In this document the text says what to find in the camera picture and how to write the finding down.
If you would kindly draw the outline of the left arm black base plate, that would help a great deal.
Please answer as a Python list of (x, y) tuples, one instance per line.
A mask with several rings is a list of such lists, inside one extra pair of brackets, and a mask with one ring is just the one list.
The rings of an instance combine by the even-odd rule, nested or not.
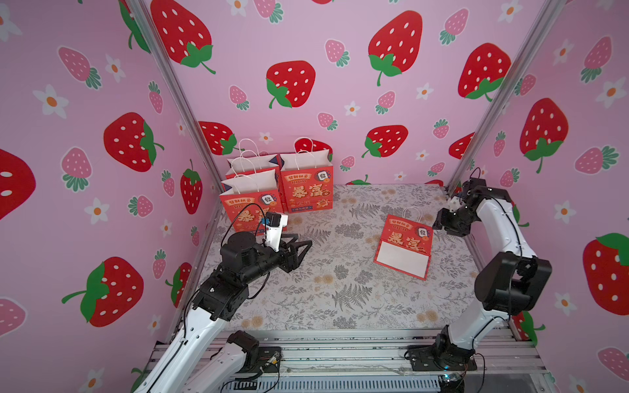
[(235, 358), (241, 363), (237, 374), (244, 373), (274, 373), (282, 360), (282, 348), (280, 346), (263, 346), (256, 350), (245, 351), (240, 346), (224, 346), (220, 352), (211, 357), (217, 360), (220, 355), (226, 354), (227, 359)]

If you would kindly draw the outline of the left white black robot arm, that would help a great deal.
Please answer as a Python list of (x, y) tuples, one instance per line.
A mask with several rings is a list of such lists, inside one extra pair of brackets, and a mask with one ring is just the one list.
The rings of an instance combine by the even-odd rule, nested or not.
[(233, 234), (220, 249), (221, 263), (198, 288), (186, 306), (183, 326), (138, 392), (215, 392), (245, 366), (257, 361), (259, 342), (243, 331), (203, 368), (196, 366), (238, 308), (250, 299), (249, 285), (275, 269), (291, 273), (301, 266), (311, 241), (296, 234), (275, 232), (271, 241), (257, 242), (254, 234)]

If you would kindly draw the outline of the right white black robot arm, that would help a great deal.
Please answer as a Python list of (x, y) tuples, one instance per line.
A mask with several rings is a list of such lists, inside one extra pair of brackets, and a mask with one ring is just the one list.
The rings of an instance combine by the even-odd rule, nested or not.
[(457, 321), (442, 329), (431, 346), (443, 368), (468, 363), (476, 346), (498, 324), (537, 303), (552, 268), (528, 245), (514, 216), (512, 199), (502, 188), (470, 178), (453, 197), (456, 209), (443, 208), (433, 228), (455, 237), (471, 234), (473, 223), (483, 225), (494, 256), (478, 273), (473, 301)]

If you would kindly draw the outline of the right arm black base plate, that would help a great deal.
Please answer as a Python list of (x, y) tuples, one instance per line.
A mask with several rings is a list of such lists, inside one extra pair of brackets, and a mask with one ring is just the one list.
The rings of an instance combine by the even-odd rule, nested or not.
[(456, 346), (448, 350), (438, 350), (436, 346), (411, 346), (404, 353), (404, 359), (410, 362), (415, 372), (450, 373), (477, 371), (474, 355), (472, 350)]

